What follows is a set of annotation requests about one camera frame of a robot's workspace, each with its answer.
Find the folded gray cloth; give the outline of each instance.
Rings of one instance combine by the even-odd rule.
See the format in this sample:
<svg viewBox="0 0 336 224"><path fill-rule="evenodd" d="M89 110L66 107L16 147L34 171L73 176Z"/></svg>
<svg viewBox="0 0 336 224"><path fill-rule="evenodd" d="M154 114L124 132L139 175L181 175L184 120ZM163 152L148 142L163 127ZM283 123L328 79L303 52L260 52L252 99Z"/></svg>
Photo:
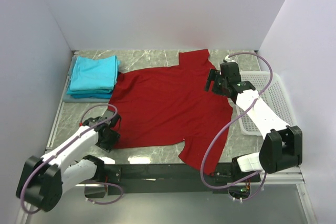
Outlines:
<svg viewBox="0 0 336 224"><path fill-rule="evenodd" d="M70 65L70 68L69 68L69 71L68 71L69 78L71 78L72 70L73 70L74 65L76 63L76 60L77 60L77 56L73 56L73 58L71 59L71 65ZM70 80L68 81L66 90L69 89L69 85L70 85ZM101 98L94 98L94 97L73 98L71 95L69 95L67 93L65 93L63 95L62 100L64 102L68 102L68 103L108 103L110 101L110 99L101 99Z"/></svg>

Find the white plastic basket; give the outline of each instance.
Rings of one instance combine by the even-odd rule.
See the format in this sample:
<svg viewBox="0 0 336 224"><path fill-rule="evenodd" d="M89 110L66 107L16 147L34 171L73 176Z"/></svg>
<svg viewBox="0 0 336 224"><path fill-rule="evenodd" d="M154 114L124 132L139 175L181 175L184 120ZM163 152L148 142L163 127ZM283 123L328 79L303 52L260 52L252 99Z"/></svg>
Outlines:
<svg viewBox="0 0 336 224"><path fill-rule="evenodd" d="M258 91L268 83L269 72L264 71L243 71L240 72L242 81L250 81ZM297 125L292 106L288 95L281 82L280 77L273 73L271 85L261 94L261 98L276 113L278 117L287 122L290 126ZM236 106L237 114L242 114L243 110ZM257 126L248 115L239 119L240 130L245 135L261 136Z"/></svg>

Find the gray marble table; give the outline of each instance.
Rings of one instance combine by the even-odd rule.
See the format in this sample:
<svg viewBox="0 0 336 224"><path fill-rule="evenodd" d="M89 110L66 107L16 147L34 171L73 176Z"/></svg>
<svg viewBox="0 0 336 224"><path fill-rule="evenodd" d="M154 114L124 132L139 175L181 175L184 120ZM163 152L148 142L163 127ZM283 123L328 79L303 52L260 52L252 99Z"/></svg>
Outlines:
<svg viewBox="0 0 336 224"><path fill-rule="evenodd" d="M91 59L103 59L117 55L121 61L119 71L128 72L132 70L178 65L178 54L180 50L95 50L76 51L75 54ZM236 51L232 50L210 50L211 63L218 68L226 55ZM240 55L234 58L239 63L241 71L259 71L259 63L254 56ZM54 149L71 137L78 129L78 123L83 112L91 107L92 103L64 103L57 118L54 136L50 142L49 149ZM96 108L88 113L88 117L100 116L106 108ZM232 118L237 116L233 109ZM257 152L262 145L260 136L242 135L238 123L229 128L226 146L223 150L220 162L230 162L235 156L246 153ZM129 148L112 150L107 153L100 148L93 146L83 156L91 154L96 157L109 157L115 160L116 164L139 164L139 163L182 163L178 155L184 147L184 143L170 146Z"/></svg>

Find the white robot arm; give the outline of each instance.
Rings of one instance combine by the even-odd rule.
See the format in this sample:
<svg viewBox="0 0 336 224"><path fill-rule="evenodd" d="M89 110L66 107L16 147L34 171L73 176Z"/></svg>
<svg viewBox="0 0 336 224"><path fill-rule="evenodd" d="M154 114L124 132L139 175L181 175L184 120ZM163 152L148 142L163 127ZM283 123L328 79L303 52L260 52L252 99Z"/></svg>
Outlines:
<svg viewBox="0 0 336 224"><path fill-rule="evenodd" d="M302 163L302 131L279 118L262 100L249 81L242 81L237 62L225 58L220 71L211 69L205 85L208 91L230 98L260 130L264 142L260 152L233 158L232 173L241 174L264 170L275 173Z"/></svg>
<svg viewBox="0 0 336 224"><path fill-rule="evenodd" d="M52 210L61 196L75 185L88 179L98 182L104 181L106 171L103 160L88 155L78 163L71 164L80 159L82 154L93 145L97 145L105 151L111 151L120 137L111 128L121 120L120 116L116 114L111 121L94 127L97 123L110 118L111 115L114 115L114 112L107 110L103 116L85 120L78 131L58 148L43 155L41 158L30 157L24 165L16 196L20 198L24 184L32 173L38 166L50 159L31 179L24 194L26 202L45 212ZM73 143L57 155L70 142Z"/></svg>

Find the folded blue shirt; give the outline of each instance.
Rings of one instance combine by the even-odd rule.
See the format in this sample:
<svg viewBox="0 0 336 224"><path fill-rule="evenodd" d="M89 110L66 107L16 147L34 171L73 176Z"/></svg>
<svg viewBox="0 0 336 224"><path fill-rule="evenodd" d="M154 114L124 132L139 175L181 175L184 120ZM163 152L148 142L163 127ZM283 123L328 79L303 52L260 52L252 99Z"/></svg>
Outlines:
<svg viewBox="0 0 336 224"><path fill-rule="evenodd" d="M77 57L68 93L110 93L117 82L119 64L116 56L101 60Z"/></svg>
<svg viewBox="0 0 336 224"><path fill-rule="evenodd" d="M95 93L95 94L72 94L73 98L81 99L81 98L98 98L98 99L111 99L112 92L111 93Z"/></svg>

